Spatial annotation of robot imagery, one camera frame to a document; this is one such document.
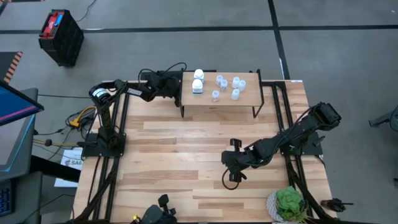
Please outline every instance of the wood grain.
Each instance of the wood grain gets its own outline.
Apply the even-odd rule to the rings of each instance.
[[[293,117],[297,119],[308,108],[304,85],[289,81],[286,85]],[[264,87],[263,91],[266,103],[256,119],[251,108],[215,106],[191,106],[181,118],[180,109],[174,107],[171,99],[156,98],[146,103],[130,97],[127,146],[120,160],[111,221],[131,222],[134,215],[143,216],[162,194],[168,194],[169,207],[176,208],[179,222],[271,222],[267,197],[289,184],[280,154],[264,167],[246,169],[248,179],[238,189],[226,190],[221,184],[226,169],[220,162],[221,152],[233,150],[230,138],[240,138],[247,146],[279,131],[271,88]],[[284,111],[282,94],[279,95]],[[74,203],[76,214],[87,204],[95,163],[96,158],[84,161]],[[323,165],[313,156],[304,156],[303,166],[315,199],[331,199]],[[107,196],[105,193],[100,217],[104,217]]]
[[[216,86],[217,75],[222,75],[228,81],[226,92],[220,93],[220,99],[213,102],[211,93],[213,90],[220,90]],[[240,93],[238,100],[232,100],[232,79],[239,77],[246,81],[245,89]],[[184,106],[260,106],[260,86],[258,73],[221,73],[206,72],[203,93],[200,95],[192,93],[193,72],[184,72],[182,80],[181,102]]]

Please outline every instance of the gray floor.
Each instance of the gray floor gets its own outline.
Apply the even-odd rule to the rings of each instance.
[[[11,3],[0,16],[0,30],[37,30],[52,8],[70,9],[79,19],[90,0]],[[370,0],[274,0],[280,26],[398,24],[398,2]],[[102,0],[79,23],[82,28],[185,26],[270,26],[267,1],[250,0]],[[281,32],[291,79],[302,79],[311,104],[330,102],[342,115],[339,127],[325,133],[326,171],[334,197],[355,203],[339,214],[344,220],[396,223],[398,140],[387,125],[372,129],[368,119],[397,105],[398,30]],[[273,31],[217,31],[86,34],[77,65],[58,67],[35,34],[0,35],[0,51],[22,51],[11,85],[36,86],[39,93],[86,96],[102,80],[136,79],[140,69],[155,70],[184,61],[188,68],[245,72],[260,68],[263,78],[281,79]],[[45,111],[36,128],[61,128],[65,117],[90,100],[40,97]],[[63,140],[62,135],[54,141]],[[68,142],[81,140],[74,134]],[[48,158],[49,152],[34,149]],[[54,189],[45,180],[43,201],[73,189]],[[63,199],[43,223],[67,220],[72,200]]]

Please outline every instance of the green plant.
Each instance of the green plant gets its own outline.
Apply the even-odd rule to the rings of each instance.
[[[278,214],[290,222],[305,222],[307,206],[301,195],[292,187],[276,192]]]

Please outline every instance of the white paper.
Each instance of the white paper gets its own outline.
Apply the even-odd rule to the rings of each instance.
[[[81,170],[83,161],[81,160],[81,151],[83,148],[76,147],[72,150],[64,150],[61,165]],[[57,178],[54,187],[77,187],[78,183]]]

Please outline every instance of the black crate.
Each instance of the black crate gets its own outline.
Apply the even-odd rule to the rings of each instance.
[[[56,13],[63,12],[58,26],[53,26],[51,33],[45,33],[49,20]],[[76,64],[84,34],[69,10],[55,10],[47,16],[41,33],[39,34],[40,48],[58,63],[59,66],[71,67]]]

